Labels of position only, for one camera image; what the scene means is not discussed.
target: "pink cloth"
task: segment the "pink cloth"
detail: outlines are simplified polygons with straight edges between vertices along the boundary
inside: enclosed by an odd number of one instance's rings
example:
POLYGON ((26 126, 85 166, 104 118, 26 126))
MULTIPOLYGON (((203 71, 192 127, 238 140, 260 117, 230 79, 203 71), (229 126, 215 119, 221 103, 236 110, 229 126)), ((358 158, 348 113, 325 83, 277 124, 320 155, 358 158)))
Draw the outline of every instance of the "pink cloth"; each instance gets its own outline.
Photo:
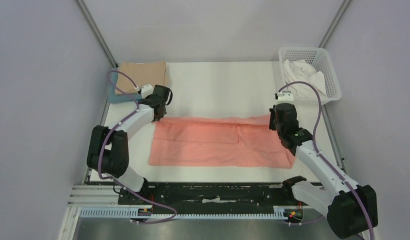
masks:
POLYGON ((189 167, 292 168, 295 157, 269 116, 249 118, 165 117, 156 122, 149 164, 189 167))

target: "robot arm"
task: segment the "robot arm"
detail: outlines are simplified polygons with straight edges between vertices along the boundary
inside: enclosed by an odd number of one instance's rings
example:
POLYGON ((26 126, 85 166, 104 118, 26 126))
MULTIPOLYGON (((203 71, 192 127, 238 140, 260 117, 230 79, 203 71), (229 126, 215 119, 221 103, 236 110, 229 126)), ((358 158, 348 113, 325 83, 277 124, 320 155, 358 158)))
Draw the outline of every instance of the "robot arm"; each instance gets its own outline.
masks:
POLYGON ((348 182, 364 203, 373 227, 377 226, 375 191, 369 185, 360 186, 337 166, 334 166, 345 178, 340 179, 320 158, 315 151, 312 134, 299 127, 296 108, 288 103, 291 100, 290 98, 287 102, 274 105, 270 109, 269 128, 277 131, 282 145, 314 173, 322 187, 311 184, 302 176, 296 176, 283 182, 283 188, 288 196, 308 204, 325 216, 333 232, 339 238, 344 239, 368 229, 356 198, 344 184, 348 182))
POLYGON ((102 159, 102 172, 112 176, 129 189, 139 192, 146 181, 129 166, 128 141, 146 124, 159 121, 166 114, 166 105, 172 100, 169 88, 156 85, 153 93, 139 101, 139 109, 125 121, 110 126, 96 126, 93 129, 87 156, 88 167, 98 170, 100 150, 110 129, 118 127, 112 132, 102 159))

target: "plastic basket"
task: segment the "plastic basket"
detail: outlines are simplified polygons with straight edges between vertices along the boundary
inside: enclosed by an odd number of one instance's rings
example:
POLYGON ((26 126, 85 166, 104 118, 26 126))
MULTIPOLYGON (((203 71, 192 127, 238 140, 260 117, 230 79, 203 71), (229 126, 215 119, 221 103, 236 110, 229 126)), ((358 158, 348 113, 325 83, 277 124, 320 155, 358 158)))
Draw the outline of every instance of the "plastic basket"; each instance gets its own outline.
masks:
MULTIPOLYGON (((325 49, 319 47, 282 47, 278 50, 278 56, 280 59, 282 80, 282 82, 276 82, 278 88, 286 85, 283 62, 285 60, 305 60, 308 64, 311 64, 315 70, 321 71, 324 74, 327 96, 321 96, 321 103, 324 105, 329 101, 339 100, 342 97, 336 73, 334 72, 328 52, 325 49)), ((295 101, 316 100, 316 97, 295 96, 295 101)))

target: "white table surface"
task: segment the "white table surface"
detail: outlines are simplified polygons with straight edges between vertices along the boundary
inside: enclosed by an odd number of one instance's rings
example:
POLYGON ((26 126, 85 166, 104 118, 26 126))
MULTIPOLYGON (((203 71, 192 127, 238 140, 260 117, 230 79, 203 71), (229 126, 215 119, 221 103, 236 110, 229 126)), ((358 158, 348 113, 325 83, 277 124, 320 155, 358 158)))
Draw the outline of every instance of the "white table surface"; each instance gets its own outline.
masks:
MULTIPOLYGON (((168 62, 169 88, 174 93, 167 117, 225 118, 269 114, 276 101, 275 78, 281 78, 279 62, 168 62)), ((300 127, 312 132, 318 106, 295 104, 300 127)), ((110 104, 105 125, 133 111, 132 102, 110 104)), ((155 126, 144 126, 129 141, 130 167, 150 182, 282 182, 301 175, 318 182, 315 175, 296 159, 291 169, 269 167, 150 166, 149 155, 155 126)), ((336 164, 324 119, 316 139, 324 154, 336 164)), ((95 170, 90 181, 102 181, 95 170)))

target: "gray wall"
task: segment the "gray wall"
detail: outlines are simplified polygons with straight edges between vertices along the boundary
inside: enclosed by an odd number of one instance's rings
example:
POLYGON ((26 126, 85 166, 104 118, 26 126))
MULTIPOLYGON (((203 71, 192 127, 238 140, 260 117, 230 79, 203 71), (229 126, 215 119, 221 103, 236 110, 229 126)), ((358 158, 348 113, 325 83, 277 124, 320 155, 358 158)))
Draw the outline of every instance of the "gray wall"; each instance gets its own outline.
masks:
POLYGON ((117 62, 270 61, 318 46, 342 0, 85 0, 117 62))
POLYGON ((377 192, 380 239, 410 239, 410 0, 353 1, 327 50, 346 166, 377 192))
POLYGON ((0 1, 0 240, 57 237, 109 68, 74 1, 0 1))

